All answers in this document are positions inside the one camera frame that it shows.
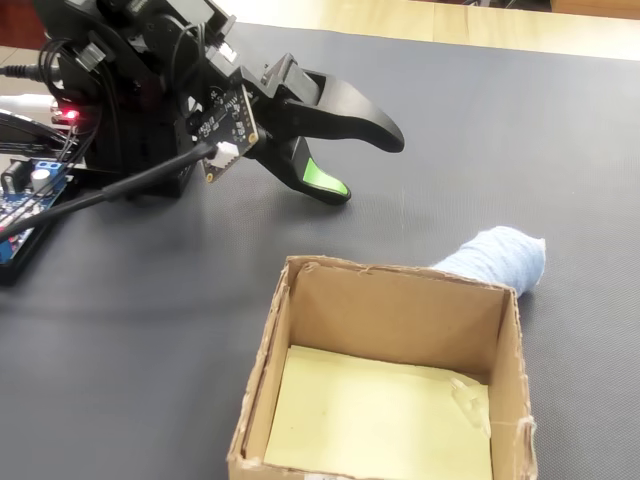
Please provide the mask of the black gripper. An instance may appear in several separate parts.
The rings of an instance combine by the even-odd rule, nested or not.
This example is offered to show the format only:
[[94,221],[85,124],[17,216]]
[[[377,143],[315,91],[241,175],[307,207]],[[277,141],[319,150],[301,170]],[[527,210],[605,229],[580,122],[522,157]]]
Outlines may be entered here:
[[[303,70],[290,54],[269,65],[230,42],[233,16],[214,14],[202,24],[202,140],[214,145],[257,143],[258,129],[274,134],[285,125],[287,101],[297,101],[298,134],[356,139],[390,153],[402,152],[398,125],[352,84]],[[329,205],[343,205],[351,191],[315,162],[304,137],[258,143],[258,162],[286,186]]]

